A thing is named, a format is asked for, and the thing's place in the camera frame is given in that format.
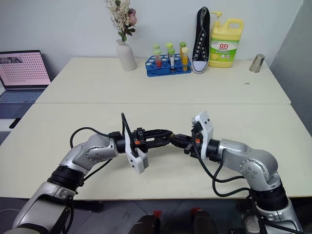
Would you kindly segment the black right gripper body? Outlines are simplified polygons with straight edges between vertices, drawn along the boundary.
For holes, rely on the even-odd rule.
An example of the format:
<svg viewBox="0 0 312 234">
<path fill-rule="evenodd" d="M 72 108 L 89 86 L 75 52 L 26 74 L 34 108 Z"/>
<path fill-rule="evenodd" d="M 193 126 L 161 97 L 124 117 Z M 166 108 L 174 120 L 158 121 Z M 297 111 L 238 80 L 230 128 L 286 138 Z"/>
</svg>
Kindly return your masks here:
<svg viewBox="0 0 312 234">
<path fill-rule="evenodd" d="M 191 136 L 186 136 L 186 146 L 184 147 L 184 153 L 190 155 L 191 157 L 198 157 L 201 153 L 203 135 L 201 131 L 203 130 L 199 121 L 193 125 L 191 130 Z"/>
</svg>

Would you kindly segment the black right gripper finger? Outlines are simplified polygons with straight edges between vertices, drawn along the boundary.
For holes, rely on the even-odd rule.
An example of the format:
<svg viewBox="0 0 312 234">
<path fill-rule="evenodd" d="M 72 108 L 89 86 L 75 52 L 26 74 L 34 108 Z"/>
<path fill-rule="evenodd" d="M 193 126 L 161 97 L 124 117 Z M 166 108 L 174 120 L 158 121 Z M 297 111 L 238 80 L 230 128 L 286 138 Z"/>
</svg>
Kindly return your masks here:
<svg viewBox="0 0 312 234">
<path fill-rule="evenodd" d="M 193 139 L 191 136 L 187 136 L 183 134 L 175 134 L 174 141 L 178 143 L 192 143 Z"/>
<path fill-rule="evenodd" d="M 171 143 L 178 147 L 178 148 L 182 148 L 185 149 L 187 148 L 190 144 L 192 144 L 192 142 L 190 140 L 181 140 L 181 139 L 172 139 Z"/>
</svg>

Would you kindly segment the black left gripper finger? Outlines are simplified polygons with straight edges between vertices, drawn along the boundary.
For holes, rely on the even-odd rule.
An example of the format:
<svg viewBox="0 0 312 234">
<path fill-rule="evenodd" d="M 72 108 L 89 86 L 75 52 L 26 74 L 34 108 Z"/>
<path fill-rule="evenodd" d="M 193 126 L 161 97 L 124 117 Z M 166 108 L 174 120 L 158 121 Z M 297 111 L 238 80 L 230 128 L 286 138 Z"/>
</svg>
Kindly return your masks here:
<svg viewBox="0 0 312 234">
<path fill-rule="evenodd" d="M 146 142 L 147 149 L 158 148 L 168 145 L 170 140 L 167 137 L 154 138 L 153 140 Z"/>
<path fill-rule="evenodd" d="M 148 130 L 144 132 L 145 139 L 151 139 L 151 138 L 168 138 L 173 132 L 170 130 L 164 130 L 164 129 L 154 129 L 154 130 Z"/>
</svg>

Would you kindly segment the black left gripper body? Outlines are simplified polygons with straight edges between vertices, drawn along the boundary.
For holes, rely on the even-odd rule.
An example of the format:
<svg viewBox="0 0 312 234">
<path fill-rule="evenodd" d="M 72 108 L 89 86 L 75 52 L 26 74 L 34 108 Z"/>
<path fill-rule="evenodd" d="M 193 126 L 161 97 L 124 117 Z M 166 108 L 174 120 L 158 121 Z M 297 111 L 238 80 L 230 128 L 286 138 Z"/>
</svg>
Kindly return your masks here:
<svg viewBox="0 0 312 234">
<path fill-rule="evenodd" d="M 148 152 L 147 141 L 144 134 L 145 130 L 143 128 L 137 128 L 132 132 L 132 137 L 136 148 L 140 149 L 142 152 Z"/>
</svg>

